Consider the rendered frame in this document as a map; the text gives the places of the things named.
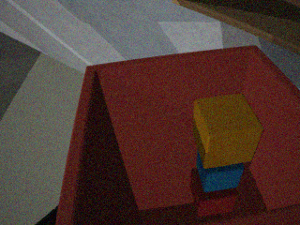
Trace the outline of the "blue block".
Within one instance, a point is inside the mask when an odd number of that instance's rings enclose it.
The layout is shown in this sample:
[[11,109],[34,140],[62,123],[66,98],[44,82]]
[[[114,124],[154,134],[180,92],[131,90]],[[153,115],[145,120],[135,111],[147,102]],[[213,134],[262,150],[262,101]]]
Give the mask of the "blue block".
[[198,166],[199,176],[202,179],[202,190],[205,192],[237,188],[245,169],[243,162],[205,169],[199,151],[198,158],[196,158],[196,166]]

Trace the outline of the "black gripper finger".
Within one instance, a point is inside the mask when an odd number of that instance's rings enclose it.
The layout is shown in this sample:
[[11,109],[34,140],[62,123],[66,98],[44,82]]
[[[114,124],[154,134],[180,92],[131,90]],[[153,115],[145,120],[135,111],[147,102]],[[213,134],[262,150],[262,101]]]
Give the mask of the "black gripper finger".
[[56,215],[57,215],[57,206],[55,210],[50,211],[49,215],[45,215],[42,220],[37,222],[37,225],[55,225]]

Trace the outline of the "brown shallow tray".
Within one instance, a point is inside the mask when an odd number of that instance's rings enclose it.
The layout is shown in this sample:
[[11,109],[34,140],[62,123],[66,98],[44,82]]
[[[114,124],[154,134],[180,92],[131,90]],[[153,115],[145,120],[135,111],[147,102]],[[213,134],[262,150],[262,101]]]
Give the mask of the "brown shallow tray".
[[172,0],[300,55],[300,0]]

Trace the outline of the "red square cup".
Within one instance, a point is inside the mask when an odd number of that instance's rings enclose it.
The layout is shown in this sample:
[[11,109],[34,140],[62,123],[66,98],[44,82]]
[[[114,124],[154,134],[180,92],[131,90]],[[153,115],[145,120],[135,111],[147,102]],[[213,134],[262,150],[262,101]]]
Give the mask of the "red square cup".
[[[228,213],[198,217],[195,98],[243,94],[262,136]],[[90,65],[55,225],[300,225],[300,90],[256,45]]]

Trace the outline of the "yellow cube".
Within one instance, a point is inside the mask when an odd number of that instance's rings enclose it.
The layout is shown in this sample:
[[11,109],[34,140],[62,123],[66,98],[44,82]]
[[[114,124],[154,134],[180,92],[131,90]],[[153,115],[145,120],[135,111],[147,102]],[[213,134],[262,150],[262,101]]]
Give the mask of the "yellow cube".
[[205,169],[252,161],[262,132],[243,94],[194,100],[192,135]]

